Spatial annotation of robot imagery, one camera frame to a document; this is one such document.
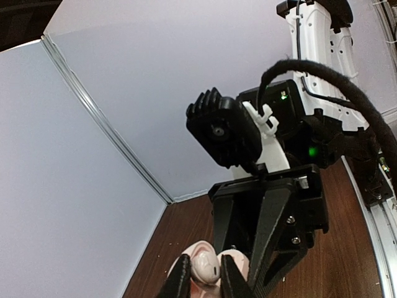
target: screw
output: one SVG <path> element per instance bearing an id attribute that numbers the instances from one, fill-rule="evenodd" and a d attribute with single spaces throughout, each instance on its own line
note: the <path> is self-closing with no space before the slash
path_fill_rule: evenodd
<path id="1" fill-rule="evenodd" d="M 297 244 L 300 243 L 300 238 L 299 237 L 294 237 L 294 238 L 291 239 L 291 241 L 292 241 L 292 244 L 297 245 Z"/>
<path id="2" fill-rule="evenodd" d="M 214 127 L 212 132 L 217 137 L 222 137 L 225 134 L 225 131 L 221 127 Z"/>
<path id="3" fill-rule="evenodd" d="M 288 217 L 288 219 L 287 219 L 287 223 L 288 223 L 289 225 L 294 224 L 294 223 L 295 223 L 295 218 L 294 218 L 294 216 L 290 215 L 290 216 Z"/>

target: black cable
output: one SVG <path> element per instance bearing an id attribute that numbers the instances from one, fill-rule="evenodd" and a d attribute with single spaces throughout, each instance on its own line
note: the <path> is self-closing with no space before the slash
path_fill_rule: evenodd
<path id="1" fill-rule="evenodd" d="M 300 15 L 299 15 L 300 3 L 301 3 L 301 0 L 298 0 L 297 9 L 296 9 L 296 12 L 297 12 L 297 19 L 296 19 L 296 23 L 297 23 L 297 54 L 298 54 L 298 59 L 299 60 L 302 59 L 302 57 L 301 57 L 301 46 L 300 46 Z M 349 109 L 357 110 L 355 108 L 354 104 L 351 103 L 351 102 L 344 101 L 343 99 L 340 99 L 340 98 L 336 98 L 336 97 L 332 97 L 332 96 L 323 96 L 323 95 L 311 92 L 309 87 L 308 87 L 308 85 L 306 84 L 305 78 L 302 77 L 300 79 L 301 79 L 301 82 L 302 82 L 302 85 L 303 85 L 303 92 L 306 92 L 308 95 L 310 95 L 312 97 L 315 97 L 315 98 L 318 98 L 318 99 L 322 99 L 322 100 L 325 100 L 325 101 L 332 102 L 334 104 L 339 104 L 340 106 L 347 107 Z"/>
<path id="2" fill-rule="evenodd" d="M 270 67 L 262 75 L 261 85 L 259 86 L 256 99 L 256 105 L 259 108 L 258 112 L 263 115 L 261 99 L 265 94 L 266 86 L 268 86 L 278 75 L 282 75 L 288 71 L 309 73 L 325 80 L 329 84 L 338 88 L 340 92 L 357 107 L 357 110 L 364 116 L 365 120 L 367 120 L 375 133 L 382 152 L 391 168 L 390 173 L 393 188 L 397 190 L 397 141 L 393 132 L 365 93 L 343 74 L 334 71 L 326 65 L 313 61 L 281 60 L 274 66 Z"/>

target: pink object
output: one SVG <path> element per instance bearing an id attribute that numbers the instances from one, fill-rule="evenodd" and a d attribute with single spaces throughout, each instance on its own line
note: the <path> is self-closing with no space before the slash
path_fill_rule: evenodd
<path id="1" fill-rule="evenodd" d="M 218 256 L 212 245 L 199 241 L 190 245 L 182 254 L 190 256 L 192 262 L 191 298 L 221 298 L 220 263 L 222 255 L 230 255 L 240 270 L 244 279 L 248 278 L 249 260 L 238 250 L 225 250 Z"/>

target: wooden table surface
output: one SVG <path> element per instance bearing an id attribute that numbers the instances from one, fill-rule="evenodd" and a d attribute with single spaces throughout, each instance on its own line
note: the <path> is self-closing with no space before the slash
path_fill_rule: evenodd
<path id="1" fill-rule="evenodd" d="M 329 232 L 280 282 L 271 298 L 381 298 L 379 277 L 359 203 L 339 161 L 322 173 Z M 212 242 L 207 196 L 167 207 L 123 298 L 153 298 L 180 253 L 199 240 Z"/>

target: white backdrop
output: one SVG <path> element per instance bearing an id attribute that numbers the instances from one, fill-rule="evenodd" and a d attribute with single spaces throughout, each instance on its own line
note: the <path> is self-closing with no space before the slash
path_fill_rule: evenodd
<path id="1" fill-rule="evenodd" d="M 40 43 L 0 69 L 0 297 L 121 297 L 165 204 Z"/>
<path id="2" fill-rule="evenodd" d="M 256 87 L 291 53 L 281 0 L 64 0 L 47 34 L 113 126 L 173 197 L 231 178 L 190 136 L 200 92 Z M 395 75 L 370 0 L 350 1 L 357 68 L 381 112 L 397 106 Z"/>

